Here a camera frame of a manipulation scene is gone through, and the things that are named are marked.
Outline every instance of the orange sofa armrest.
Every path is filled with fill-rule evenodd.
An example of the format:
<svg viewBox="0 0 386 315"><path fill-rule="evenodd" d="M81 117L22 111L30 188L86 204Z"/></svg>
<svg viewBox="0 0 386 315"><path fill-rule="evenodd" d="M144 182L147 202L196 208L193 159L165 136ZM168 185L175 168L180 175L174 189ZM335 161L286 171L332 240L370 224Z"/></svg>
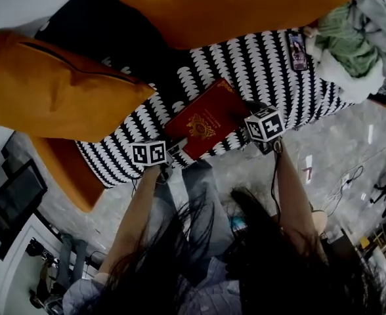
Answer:
<svg viewBox="0 0 386 315"><path fill-rule="evenodd" d="M34 148L59 187L82 211L88 213L104 191L73 140L31 136Z"/></svg>

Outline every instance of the gray marble floor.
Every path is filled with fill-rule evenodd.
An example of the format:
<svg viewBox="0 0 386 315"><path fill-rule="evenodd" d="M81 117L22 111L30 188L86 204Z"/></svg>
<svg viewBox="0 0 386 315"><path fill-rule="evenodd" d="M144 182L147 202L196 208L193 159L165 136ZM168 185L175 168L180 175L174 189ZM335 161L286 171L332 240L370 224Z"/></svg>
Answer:
<svg viewBox="0 0 386 315"><path fill-rule="evenodd" d="M307 176L303 169L311 156L312 179L305 184L305 189L314 208L325 209L328 213L333 211L337 202L331 196L339 190L343 175L349 172L352 176L357 167L363 165L361 177L343 191L343 199L329 218L329 228L333 230L336 225L344 227L357 242L377 225L384 203L371 205L369 198L372 186L386 169L385 108L365 101L298 131L289 131L284 135L284 141L303 183ZM107 251L129 205L132 184L107 190L91 213L82 213L51 178L26 135L16 134L11 146L19 158L27 158L28 154L33 157L46 179L49 191L39 207L45 218L59 230L86 240L92 248ZM274 202L270 197L274 169L272 154L263 156L256 147L249 145L244 150L213 157L209 162L214 167L223 202L229 203L232 187L246 186L269 211L274 211ZM181 183L181 172L175 171L170 187L179 203L186 201Z"/></svg>

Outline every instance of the smartphone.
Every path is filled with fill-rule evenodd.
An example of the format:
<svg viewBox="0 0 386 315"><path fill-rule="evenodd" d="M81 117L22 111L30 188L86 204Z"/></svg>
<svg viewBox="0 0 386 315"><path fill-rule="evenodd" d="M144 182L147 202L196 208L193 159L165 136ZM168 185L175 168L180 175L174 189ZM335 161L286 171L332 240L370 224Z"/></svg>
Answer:
<svg viewBox="0 0 386 315"><path fill-rule="evenodd" d="M303 34L291 31L287 33L287 37L292 68L295 71L307 70L307 54Z"/></svg>

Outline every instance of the jeans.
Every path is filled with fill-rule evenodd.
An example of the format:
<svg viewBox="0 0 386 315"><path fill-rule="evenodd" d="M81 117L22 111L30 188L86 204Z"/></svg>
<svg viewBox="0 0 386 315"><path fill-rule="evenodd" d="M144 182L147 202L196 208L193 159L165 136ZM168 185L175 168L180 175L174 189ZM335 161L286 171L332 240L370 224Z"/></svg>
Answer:
<svg viewBox="0 0 386 315"><path fill-rule="evenodd" d="M190 261L200 260L199 271L202 278L204 278L211 258L222 258L225 250L234 241L234 235L232 234L228 216L219 200L212 166L201 160L189 168L183 169L182 178L186 186L191 211L196 211L197 204L201 204L205 200L205 205L200 210L200 214L190 225L188 243L197 243L213 221L209 246L203 244L201 249L199 248L190 254ZM157 184L148 223L148 240L152 239L160 228L165 228L176 214L177 209L168 185Z"/></svg>
<svg viewBox="0 0 386 315"><path fill-rule="evenodd" d="M62 248L60 249L59 268L56 277L56 284L63 287L67 291L69 287L76 281L82 278L83 265L87 253L87 243L83 240L75 240L69 234L64 234ZM76 248L76 262L72 276L69 275L70 254L72 252L72 244Z"/></svg>

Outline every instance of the red book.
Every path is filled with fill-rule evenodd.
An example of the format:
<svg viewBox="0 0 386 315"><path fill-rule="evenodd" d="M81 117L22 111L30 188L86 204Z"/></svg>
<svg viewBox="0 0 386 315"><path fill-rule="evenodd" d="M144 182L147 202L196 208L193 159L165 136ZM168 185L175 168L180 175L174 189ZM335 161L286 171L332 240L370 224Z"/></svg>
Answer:
<svg viewBox="0 0 386 315"><path fill-rule="evenodd" d="M164 127L172 140L187 137L183 150L197 160L244 124L250 116L241 97L224 79L218 79Z"/></svg>

